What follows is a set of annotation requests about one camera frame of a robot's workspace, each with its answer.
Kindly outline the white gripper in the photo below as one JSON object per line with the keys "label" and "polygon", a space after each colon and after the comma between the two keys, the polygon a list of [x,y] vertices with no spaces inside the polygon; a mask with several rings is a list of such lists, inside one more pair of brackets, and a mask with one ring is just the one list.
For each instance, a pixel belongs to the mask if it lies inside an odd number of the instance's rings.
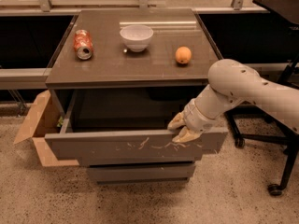
{"label": "white gripper", "polygon": [[172,141],[185,143],[200,137],[216,123],[220,115],[220,108],[214,98],[193,98],[168,123],[168,130],[175,130],[184,126]]}

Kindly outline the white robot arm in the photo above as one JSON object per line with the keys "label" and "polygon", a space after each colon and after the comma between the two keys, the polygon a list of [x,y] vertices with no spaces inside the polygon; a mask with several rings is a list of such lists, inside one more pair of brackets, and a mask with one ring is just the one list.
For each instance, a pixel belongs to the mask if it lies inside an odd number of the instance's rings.
{"label": "white robot arm", "polygon": [[244,102],[299,132],[299,90],[266,80],[253,68],[231,59],[213,63],[207,78],[208,85],[168,124],[170,130],[180,129],[175,143],[199,138],[221,114]]}

